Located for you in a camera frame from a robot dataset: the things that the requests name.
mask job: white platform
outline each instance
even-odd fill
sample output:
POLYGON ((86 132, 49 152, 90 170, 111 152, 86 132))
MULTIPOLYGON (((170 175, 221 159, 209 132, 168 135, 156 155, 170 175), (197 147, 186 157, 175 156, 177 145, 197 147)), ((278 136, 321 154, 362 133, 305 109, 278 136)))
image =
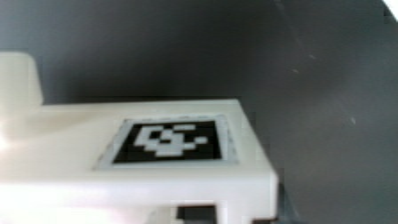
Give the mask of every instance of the white platform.
POLYGON ((143 224, 182 204, 214 204, 218 224, 275 217, 277 176, 236 100, 40 103, 33 60, 0 53, 0 223, 143 224), (216 115, 236 163, 95 169, 126 119, 216 115))

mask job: dark gray wall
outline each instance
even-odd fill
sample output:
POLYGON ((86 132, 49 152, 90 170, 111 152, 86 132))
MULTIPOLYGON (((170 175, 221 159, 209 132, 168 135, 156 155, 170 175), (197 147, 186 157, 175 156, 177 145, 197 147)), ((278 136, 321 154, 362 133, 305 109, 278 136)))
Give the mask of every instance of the dark gray wall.
POLYGON ((239 98, 303 219, 398 223, 398 24, 376 0, 0 0, 46 103, 239 98))

